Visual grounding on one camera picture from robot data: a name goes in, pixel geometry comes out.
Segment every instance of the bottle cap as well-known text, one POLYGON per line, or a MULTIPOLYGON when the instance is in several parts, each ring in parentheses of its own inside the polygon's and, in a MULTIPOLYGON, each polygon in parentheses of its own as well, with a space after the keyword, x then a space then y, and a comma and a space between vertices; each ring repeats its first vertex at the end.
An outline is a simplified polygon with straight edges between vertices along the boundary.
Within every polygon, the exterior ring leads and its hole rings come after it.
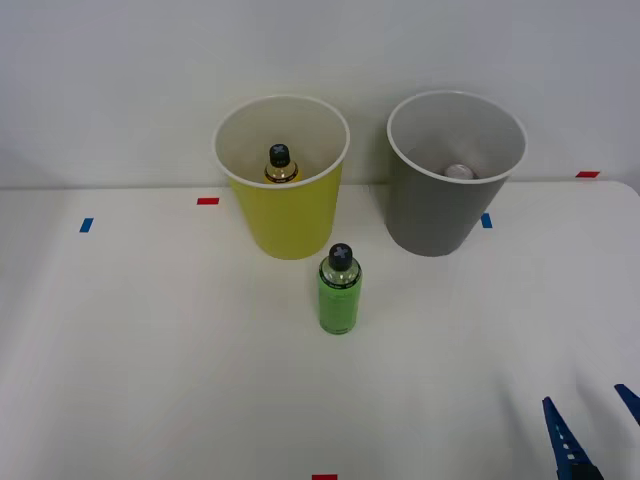
POLYGON ((284 168, 291 162, 289 149, 282 143, 277 143, 269 149, 269 161, 276 168, 284 168))
POLYGON ((353 251, 346 243, 336 243, 329 250, 329 266, 337 272, 344 272, 351 268, 353 251))

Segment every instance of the bottle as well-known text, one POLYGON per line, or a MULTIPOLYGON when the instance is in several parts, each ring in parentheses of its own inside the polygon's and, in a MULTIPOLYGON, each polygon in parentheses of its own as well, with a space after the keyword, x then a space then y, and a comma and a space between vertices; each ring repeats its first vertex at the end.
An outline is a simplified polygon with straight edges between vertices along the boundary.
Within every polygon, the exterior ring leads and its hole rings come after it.
POLYGON ((361 286, 362 269, 351 247, 335 244, 318 272, 320 326, 325 331, 341 335, 355 326, 361 286))
POLYGON ((473 180, 476 178, 476 174, 473 173, 473 170, 471 170, 466 165, 462 165, 461 163, 449 165, 444 171, 444 176, 449 178, 456 178, 458 180, 473 180))
POLYGON ((278 143, 269 149, 269 163, 264 169, 266 183, 291 183, 300 181, 298 165, 289 157, 286 145, 278 143))

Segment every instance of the yellow cup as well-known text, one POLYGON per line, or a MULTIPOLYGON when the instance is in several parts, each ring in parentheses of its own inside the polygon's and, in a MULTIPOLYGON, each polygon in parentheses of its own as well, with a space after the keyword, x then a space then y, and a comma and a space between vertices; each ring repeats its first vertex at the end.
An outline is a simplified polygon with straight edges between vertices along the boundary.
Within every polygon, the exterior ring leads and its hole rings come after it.
POLYGON ((242 207, 255 242, 272 257, 305 258, 329 240, 349 126, 331 105, 297 95, 246 103, 222 121, 213 137, 218 165, 242 207), (269 148, 289 147, 305 177, 263 183, 269 148))

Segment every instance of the green bottle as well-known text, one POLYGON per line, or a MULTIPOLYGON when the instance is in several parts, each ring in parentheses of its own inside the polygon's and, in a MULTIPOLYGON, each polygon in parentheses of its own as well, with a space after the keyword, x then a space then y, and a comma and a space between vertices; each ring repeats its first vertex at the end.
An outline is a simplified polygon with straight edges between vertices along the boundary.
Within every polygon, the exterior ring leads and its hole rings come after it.
POLYGON ((351 247, 336 243, 318 272, 320 326, 325 331, 341 335, 355 326, 361 286, 362 270, 351 247))

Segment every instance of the white backdrop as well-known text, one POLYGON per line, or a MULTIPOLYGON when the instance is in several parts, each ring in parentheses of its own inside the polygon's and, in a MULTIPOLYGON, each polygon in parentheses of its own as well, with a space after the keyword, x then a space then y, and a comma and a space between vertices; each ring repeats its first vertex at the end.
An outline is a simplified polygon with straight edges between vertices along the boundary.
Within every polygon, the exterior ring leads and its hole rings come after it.
POLYGON ((344 180, 381 181, 393 107, 452 87, 523 120, 517 177, 640 190, 638 20, 637 0, 5 0, 0 186, 224 184, 215 125, 274 92, 338 107, 344 180))

